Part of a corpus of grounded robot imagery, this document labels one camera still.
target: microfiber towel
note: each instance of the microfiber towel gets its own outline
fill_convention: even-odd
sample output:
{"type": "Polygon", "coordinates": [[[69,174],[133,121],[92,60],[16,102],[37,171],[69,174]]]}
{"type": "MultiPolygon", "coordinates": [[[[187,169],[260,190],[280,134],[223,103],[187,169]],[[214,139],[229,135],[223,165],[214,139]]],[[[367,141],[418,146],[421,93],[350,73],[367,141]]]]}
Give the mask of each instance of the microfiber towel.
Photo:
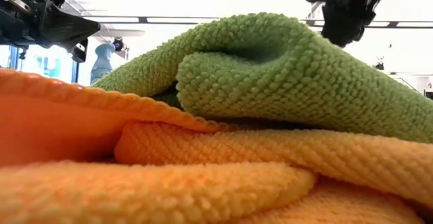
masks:
{"type": "Polygon", "coordinates": [[[293,19],[257,14],[198,26],[95,86],[0,70],[0,222],[424,223],[432,212],[431,103],[293,19]],[[282,55],[300,45],[304,55],[282,55]],[[315,76],[294,66],[280,83],[272,64],[296,65],[320,52],[325,65],[315,76]],[[224,79],[219,71],[228,67],[224,79]],[[247,76],[230,82],[254,71],[277,87],[260,78],[243,83],[247,76]],[[281,93],[278,85],[292,76],[301,79],[281,93]],[[302,78],[316,76],[328,79],[313,95],[302,78]],[[359,104],[364,97],[377,100],[359,104]],[[389,120],[393,113],[407,124],[389,120]],[[233,125],[244,117],[272,123],[233,125]],[[333,131],[266,129],[284,122],[333,131]]]}

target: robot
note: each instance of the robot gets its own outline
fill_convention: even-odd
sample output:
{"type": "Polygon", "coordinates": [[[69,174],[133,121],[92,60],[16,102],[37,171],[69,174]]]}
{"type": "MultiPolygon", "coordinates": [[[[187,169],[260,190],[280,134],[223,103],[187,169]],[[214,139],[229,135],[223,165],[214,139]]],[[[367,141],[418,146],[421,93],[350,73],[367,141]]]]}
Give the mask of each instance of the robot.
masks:
{"type": "MultiPolygon", "coordinates": [[[[307,0],[322,2],[325,24],[321,35],[344,47],[361,40],[364,29],[375,17],[381,0],[307,0]]],[[[84,62],[87,38],[98,32],[100,24],[61,11],[65,0],[0,0],[0,45],[28,48],[58,45],[84,62]]]]}

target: orange microfiber towel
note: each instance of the orange microfiber towel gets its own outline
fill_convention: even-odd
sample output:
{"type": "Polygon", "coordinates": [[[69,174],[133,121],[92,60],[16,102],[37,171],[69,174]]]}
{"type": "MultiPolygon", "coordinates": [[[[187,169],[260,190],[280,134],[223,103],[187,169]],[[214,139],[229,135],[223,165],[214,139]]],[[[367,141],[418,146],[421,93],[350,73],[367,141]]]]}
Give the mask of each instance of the orange microfiber towel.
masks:
{"type": "Polygon", "coordinates": [[[433,103],[292,19],[199,26],[95,86],[0,70],[0,223],[431,217],[433,103]]]}

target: green microfiber towel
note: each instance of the green microfiber towel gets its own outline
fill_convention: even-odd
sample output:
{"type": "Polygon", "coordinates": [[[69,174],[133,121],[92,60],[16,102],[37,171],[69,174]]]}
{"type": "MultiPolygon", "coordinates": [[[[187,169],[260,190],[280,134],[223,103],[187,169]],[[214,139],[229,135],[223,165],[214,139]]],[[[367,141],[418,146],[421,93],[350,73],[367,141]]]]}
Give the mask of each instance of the green microfiber towel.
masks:
{"type": "Polygon", "coordinates": [[[266,118],[433,142],[431,100],[284,15],[199,25],[94,87],[155,97],[205,118],[266,118]]]}

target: orange cloth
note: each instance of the orange cloth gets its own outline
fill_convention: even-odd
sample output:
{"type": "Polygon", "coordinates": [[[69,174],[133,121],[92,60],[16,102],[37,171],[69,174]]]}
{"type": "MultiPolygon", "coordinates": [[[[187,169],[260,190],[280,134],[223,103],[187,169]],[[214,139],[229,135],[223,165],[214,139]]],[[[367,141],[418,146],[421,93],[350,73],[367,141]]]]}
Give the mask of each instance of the orange cloth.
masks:
{"type": "Polygon", "coordinates": [[[430,144],[230,131],[152,99],[8,70],[0,113],[0,223],[416,224],[404,199],[433,208],[430,144]],[[117,164],[54,162],[113,152],[117,164]]]}

